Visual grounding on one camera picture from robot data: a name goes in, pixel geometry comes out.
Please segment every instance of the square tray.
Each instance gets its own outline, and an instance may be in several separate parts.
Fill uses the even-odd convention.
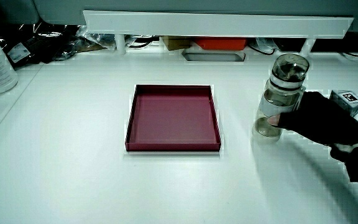
[[[137,85],[127,151],[219,151],[210,86]]]

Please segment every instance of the white tabletop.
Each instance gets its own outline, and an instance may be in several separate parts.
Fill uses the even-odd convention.
[[[246,54],[100,50],[42,65],[0,124],[0,223],[358,223],[358,184],[328,148],[289,131],[251,141],[278,55]],[[358,58],[309,60],[309,91],[358,94]],[[212,85],[221,153],[127,153],[134,86],[148,83]]]

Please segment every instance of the red container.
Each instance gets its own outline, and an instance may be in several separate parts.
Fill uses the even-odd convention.
[[[137,85],[127,151],[219,151],[210,86]]]
[[[243,50],[245,37],[195,37],[193,41],[204,50]]]

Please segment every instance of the small white box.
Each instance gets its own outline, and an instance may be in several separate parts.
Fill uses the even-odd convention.
[[[350,90],[333,90],[329,99],[349,112],[352,117],[358,113],[358,96]]]

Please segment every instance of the clear jar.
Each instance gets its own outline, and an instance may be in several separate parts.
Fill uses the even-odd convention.
[[[267,80],[264,94],[260,99],[252,133],[263,141],[277,141],[282,129],[270,125],[269,117],[287,113],[298,108],[306,88],[302,86],[309,63],[299,55],[281,55],[276,61]]]

